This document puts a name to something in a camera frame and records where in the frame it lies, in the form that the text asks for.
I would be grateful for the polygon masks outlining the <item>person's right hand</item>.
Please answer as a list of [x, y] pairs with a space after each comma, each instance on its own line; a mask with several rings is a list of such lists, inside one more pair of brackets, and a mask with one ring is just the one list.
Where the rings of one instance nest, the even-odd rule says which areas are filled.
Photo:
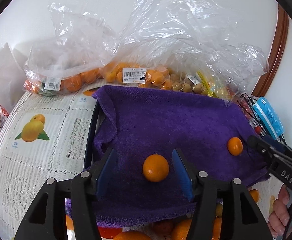
[[269, 215], [267, 226], [271, 232], [273, 239], [283, 236], [286, 226], [290, 220], [287, 204], [290, 196], [285, 184], [281, 186], [278, 198], [273, 203], [273, 211]]

